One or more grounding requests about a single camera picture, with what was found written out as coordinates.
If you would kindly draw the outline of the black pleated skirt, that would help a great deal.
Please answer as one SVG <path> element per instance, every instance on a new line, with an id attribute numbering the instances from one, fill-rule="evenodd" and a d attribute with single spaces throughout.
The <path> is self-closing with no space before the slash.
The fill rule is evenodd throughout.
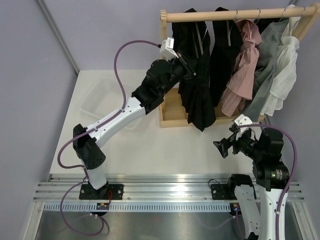
<path id="1" fill-rule="evenodd" d="M 174 50 L 185 56 L 197 59 L 197 76 L 179 83 L 178 93 L 182 106 L 187 113 L 187 122 L 192 123 L 201 132 L 216 121 L 214 105 L 210 94 L 210 46 L 199 56 L 196 44 L 196 22 L 173 22 L 172 37 Z"/>

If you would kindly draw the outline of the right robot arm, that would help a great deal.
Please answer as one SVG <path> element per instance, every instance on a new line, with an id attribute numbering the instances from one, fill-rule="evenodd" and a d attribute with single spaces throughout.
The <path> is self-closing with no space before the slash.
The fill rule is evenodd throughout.
<path id="1" fill-rule="evenodd" d="M 209 182 L 213 200 L 236 200 L 232 207 L 235 218 L 242 216 L 244 240 L 285 239 L 285 207 L 291 175 L 281 161 L 284 133 L 275 127 L 265 126 L 259 138 L 253 130 L 230 128 L 232 135 L 214 141 L 221 156 L 226 158 L 232 148 L 234 155 L 244 154 L 252 160 L 255 181 L 247 174 L 233 173 L 227 183 Z"/>

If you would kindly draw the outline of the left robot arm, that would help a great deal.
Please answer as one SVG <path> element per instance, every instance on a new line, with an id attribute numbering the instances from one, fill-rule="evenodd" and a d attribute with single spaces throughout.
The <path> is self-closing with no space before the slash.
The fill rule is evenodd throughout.
<path id="1" fill-rule="evenodd" d="M 73 128 L 75 140 L 72 147 L 84 164 L 86 173 L 80 199 L 102 200 L 113 195 L 113 188 L 109 186 L 102 168 L 106 156 L 101 147 L 131 122 L 143 118 L 161 105 L 165 95 L 177 83 L 196 77 L 198 64 L 198 59 L 182 52 L 177 52 L 177 56 L 170 60 L 155 60 L 124 106 L 87 127 L 78 124 Z"/>

